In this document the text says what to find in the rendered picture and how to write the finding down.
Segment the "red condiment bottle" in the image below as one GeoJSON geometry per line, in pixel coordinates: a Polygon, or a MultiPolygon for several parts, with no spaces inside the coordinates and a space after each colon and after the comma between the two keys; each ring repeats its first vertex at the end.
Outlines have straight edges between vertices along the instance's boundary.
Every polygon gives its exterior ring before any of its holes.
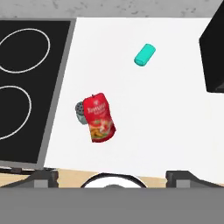
{"type": "Polygon", "coordinates": [[[83,101],[83,108],[92,142],[108,141],[116,133],[116,127],[105,95],[99,93],[86,98],[83,101]]]}

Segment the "white round object black rim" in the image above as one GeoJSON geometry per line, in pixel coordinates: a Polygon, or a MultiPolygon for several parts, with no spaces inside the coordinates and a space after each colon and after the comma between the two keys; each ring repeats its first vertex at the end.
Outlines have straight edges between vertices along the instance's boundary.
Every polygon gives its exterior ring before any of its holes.
{"type": "Polygon", "coordinates": [[[99,173],[86,182],[81,188],[146,188],[145,183],[131,175],[117,174],[117,173],[99,173]]]}

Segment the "grey shaker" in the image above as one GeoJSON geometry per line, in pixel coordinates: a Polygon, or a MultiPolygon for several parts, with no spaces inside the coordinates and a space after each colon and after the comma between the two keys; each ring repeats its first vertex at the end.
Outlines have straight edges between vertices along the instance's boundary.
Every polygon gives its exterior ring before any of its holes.
{"type": "Polygon", "coordinates": [[[79,122],[83,125],[86,125],[88,122],[86,120],[86,117],[84,116],[84,108],[81,101],[76,104],[75,112],[79,122]]]}

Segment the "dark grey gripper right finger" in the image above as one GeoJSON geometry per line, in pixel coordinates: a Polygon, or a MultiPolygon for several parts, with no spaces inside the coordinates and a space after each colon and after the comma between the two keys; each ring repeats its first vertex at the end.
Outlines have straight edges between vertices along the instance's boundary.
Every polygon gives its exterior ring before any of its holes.
{"type": "Polygon", "coordinates": [[[166,186],[170,188],[216,187],[217,185],[197,178],[189,171],[167,171],[166,186]]]}

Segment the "teal cylinder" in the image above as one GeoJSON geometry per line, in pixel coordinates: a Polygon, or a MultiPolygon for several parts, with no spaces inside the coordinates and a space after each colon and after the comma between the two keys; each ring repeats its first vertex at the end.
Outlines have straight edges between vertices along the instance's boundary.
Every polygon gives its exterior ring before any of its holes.
{"type": "Polygon", "coordinates": [[[134,62],[138,66],[144,67],[148,63],[148,61],[150,60],[155,51],[156,48],[153,45],[145,44],[143,48],[140,50],[140,52],[134,58],[134,62]]]}

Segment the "black hob with white rings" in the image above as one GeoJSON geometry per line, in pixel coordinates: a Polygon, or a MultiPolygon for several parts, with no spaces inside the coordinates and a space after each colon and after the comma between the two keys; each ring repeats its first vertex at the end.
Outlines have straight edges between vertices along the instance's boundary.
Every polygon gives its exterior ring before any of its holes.
{"type": "Polygon", "coordinates": [[[73,19],[0,19],[0,166],[44,167],[73,19]]]}

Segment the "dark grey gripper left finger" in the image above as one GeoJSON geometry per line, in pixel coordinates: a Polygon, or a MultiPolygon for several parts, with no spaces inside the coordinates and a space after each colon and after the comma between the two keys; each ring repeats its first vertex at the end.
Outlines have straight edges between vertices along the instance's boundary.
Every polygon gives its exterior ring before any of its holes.
{"type": "Polygon", "coordinates": [[[26,179],[8,184],[8,187],[58,188],[58,178],[57,171],[35,171],[26,179]]]}

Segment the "black appliance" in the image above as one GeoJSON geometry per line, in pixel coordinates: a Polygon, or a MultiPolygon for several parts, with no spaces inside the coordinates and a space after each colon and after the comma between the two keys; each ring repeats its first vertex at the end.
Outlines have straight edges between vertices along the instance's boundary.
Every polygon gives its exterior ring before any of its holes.
{"type": "Polygon", "coordinates": [[[224,0],[199,38],[206,91],[224,94],[224,0]]]}

